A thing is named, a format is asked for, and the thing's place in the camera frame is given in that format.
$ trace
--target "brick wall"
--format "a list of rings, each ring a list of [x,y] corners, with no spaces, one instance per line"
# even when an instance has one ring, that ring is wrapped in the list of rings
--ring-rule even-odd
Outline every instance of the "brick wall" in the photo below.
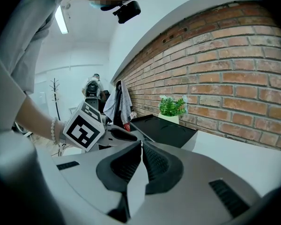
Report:
[[[281,29],[258,3],[194,15],[148,44],[121,72],[139,116],[160,95],[188,97],[181,124],[281,149]]]

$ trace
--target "white ceiling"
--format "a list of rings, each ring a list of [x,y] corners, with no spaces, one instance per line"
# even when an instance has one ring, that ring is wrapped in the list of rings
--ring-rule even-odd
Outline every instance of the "white ceiling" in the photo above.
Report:
[[[61,34],[56,20],[50,27],[50,33],[44,43],[65,42],[90,42],[110,43],[113,32],[118,24],[118,18],[111,11],[103,12],[93,8],[87,0],[63,0],[62,5],[67,3],[71,7],[63,8],[64,18],[67,24],[68,34]]]

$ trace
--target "ceiling light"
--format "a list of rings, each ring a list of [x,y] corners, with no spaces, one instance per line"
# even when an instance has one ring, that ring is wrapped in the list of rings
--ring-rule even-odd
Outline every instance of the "ceiling light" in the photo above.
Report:
[[[62,34],[67,34],[68,30],[67,30],[65,19],[64,19],[64,16],[62,14],[60,6],[57,8],[57,11],[55,13],[55,19],[57,21],[57,24],[59,26],[59,29],[60,29],[61,33]]]

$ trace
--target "potted plant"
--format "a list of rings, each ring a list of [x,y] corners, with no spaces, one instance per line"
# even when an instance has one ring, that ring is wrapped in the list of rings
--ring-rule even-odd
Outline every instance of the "potted plant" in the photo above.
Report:
[[[174,101],[173,98],[166,96],[160,96],[160,98],[160,113],[158,117],[179,124],[179,115],[186,113],[185,104],[187,102],[187,97],[183,96],[183,98],[178,101]]]

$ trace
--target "coat rack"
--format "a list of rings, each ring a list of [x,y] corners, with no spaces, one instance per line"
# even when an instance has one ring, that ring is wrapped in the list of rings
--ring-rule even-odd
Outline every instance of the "coat rack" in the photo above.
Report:
[[[58,90],[57,88],[58,88],[59,84],[56,84],[58,82],[58,80],[55,80],[55,78],[54,78],[54,81],[51,80],[51,82],[53,83],[53,86],[50,85],[50,87],[53,88],[52,91],[54,92],[54,100],[52,100],[52,101],[55,102],[57,116],[58,116],[58,119],[60,120],[60,116],[59,116],[59,112],[58,112],[58,107],[57,107],[57,101],[59,99],[56,98],[56,91]]]

